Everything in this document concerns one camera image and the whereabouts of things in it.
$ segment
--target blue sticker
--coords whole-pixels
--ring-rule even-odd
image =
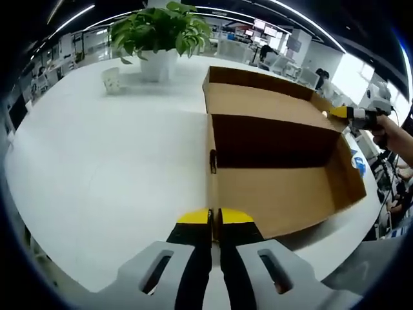
[[[356,167],[359,169],[361,177],[366,173],[366,165],[363,163],[363,159],[360,157],[355,157],[354,161],[356,162]]]

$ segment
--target cardboard box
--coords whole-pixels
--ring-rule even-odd
[[[346,123],[313,90],[265,74],[210,67],[209,207],[251,215],[265,238],[313,226],[366,196]]]

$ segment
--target table surface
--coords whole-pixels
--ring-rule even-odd
[[[139,61],[111,59],[77,69],[26,116],[5,159],[10,191],[33,237],[62,270],[91,291],[184,213],[206,205],[205,99],[209,65],[273,73],[241,63],[179,58],[175,78],[139,82]],[[121,68],[129,85],[107,96],[101,72]],[[357,143],[352,149],[367,165]],[[295,250],[324,279],[359,245],[379,213],[367,165],[367,197],[323,222]]]

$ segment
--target computer monitor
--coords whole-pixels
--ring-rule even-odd
[[[298,53],[301,48],[301,42],[290,36],[287,41],[287,47],[293,52]]]
[[[265,29],[265,22],[260,20],[260,19],[255,19],[254,20],[254,27],[264,30]]]
[[[13,107],[10,108],[8,113],[10,115],[10,120],[12,121],[14,129],[17,130],[27,114],[26,102],[22,94],[17,98],[16,102],[13,104]]]
[[[269,36],[275,37],[276,34],[277,34],[277,30],[275,30],[275,29],[273,29],[273,28],[271,28],[271,27],[266,26],[265,29],[264,29],[264,33],[265,33],[265,34],[268,34]]]

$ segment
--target green leaves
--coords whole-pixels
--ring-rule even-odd
[[[117,21],[112,29],[112,45],[124,48],[129,55],[139,58],[142,51],[171,50],[188,57],[203,47],[210,35],[210,27],[204,19],[191,14],[196,8],[171,1],[166,8],[146,8]]]

